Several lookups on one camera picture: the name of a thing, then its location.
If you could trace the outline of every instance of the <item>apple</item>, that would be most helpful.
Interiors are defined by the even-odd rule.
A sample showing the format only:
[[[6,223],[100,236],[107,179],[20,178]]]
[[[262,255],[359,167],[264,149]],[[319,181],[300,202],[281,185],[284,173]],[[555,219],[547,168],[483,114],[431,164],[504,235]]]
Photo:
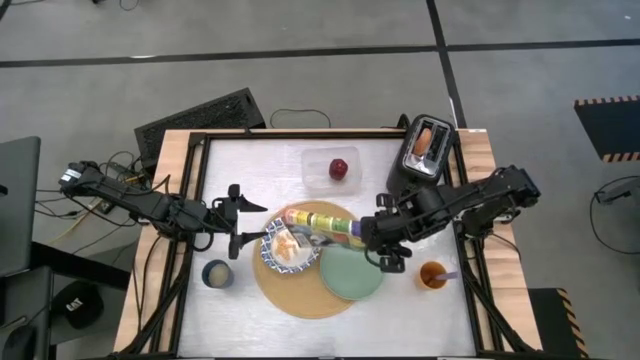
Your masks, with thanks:
[[[342,159],[333,159],[329,165],[329,176],[333,180],[342,180],[349,171],[349,165]]]

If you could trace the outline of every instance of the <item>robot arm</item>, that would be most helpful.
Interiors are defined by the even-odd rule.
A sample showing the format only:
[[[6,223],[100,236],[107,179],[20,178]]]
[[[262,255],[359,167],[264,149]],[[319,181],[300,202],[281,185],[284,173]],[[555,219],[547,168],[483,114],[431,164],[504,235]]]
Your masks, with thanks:
[[[246,243],[266,233],[236,235],[238,212],[261,212],[266,208],[249,202],[240,194],[240,186],[229,186],[228,197],[213,201],[211,208],[199,201],[184,199],[177,194],[142,191],[105,176],[95,162],[69,164],[58,181],[60,191],[67,197],[95,196],[129,211],[134,220],[147,219],[158,234],[185,241],[187,235],[207,232],[231,234],[229,258],[236,259]]]
[[[412,254],[400,242],[417,242],[433,235],[463,211],[460,224],[464,233],[486,235],[495,218],[510,215],[513,219],[520,208],[533,206],[539,196],[527,172],[515,166],[496,169],[488,178],[458,188],[425,187],[398,199],[380,194],[376,203],[384,210],[361,219],[362,241],[367,251],[381,256],[377,265],[383,272],[404,272],[404,258]]]

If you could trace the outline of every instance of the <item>woven placemat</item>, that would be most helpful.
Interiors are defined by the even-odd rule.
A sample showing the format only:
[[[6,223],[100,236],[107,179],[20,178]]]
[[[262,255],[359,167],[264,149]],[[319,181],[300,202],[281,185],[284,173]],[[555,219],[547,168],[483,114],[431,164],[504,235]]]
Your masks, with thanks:
[[[287,208],[355,220],[349,211],[326,201],[306,201]],[[281,217],[283,212],[284,209],[278,211],[269,222]],[[264,296],[280,310],[300,318],[321,319],[339,314],[353,304],[353,301],[337,297],[324,285],[320,275],[320,258],[302,272],[280,274],[262,261],[260,244],[261,241],[256,241],[253,248],[256,282]]]

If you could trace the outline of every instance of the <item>clear plastic container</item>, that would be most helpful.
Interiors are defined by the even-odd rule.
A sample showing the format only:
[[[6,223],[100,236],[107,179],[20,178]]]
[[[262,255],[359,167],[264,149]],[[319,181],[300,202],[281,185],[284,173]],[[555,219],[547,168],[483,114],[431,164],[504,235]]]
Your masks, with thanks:
[[[342,159],[349,169],[342,180],[329,176],[329,165]],[[353,146],[307,149],[302,152],[302,182],[316,196],[350,195],[360,189],[362,168],[360,152]]]

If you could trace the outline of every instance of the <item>hazard tape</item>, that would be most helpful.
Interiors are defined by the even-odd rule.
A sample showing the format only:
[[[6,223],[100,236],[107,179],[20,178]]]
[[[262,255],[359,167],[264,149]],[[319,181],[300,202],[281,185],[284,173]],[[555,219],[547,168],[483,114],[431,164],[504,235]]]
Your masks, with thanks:
[[[586,106],[586,105],[595,105],[595,104],[611,104],[611,103],[621,103],[621,102],[632,102],[632,101],[640,101],[640,96],[632,95],[632,96],[616,96],[616,97],[599,98],[599,99],[575,100],[574,107]],[[640,152],[604,154],[602,156],[602,161],[604,161],[604,162],[637,161],[639,159],[640,159]]]
[[[588,358],[589,352],[587,351],[587,346],[584,342],[584,336],[582,336],[582,332],[580,331],[580,326],[578,326],[578,320],[576,319],[576,315],[573,312],[573,306],[571,305],[571,301],[569,300],[569,294],[564,289],[557,289],[557,291],[558,295],[562,297],[562,304],[567,311],[567,320],[569,320],[571,331],[573,332],[573,336],[576,339],[576,346],[578,347],[578,350],[580,350],[580,357]]]

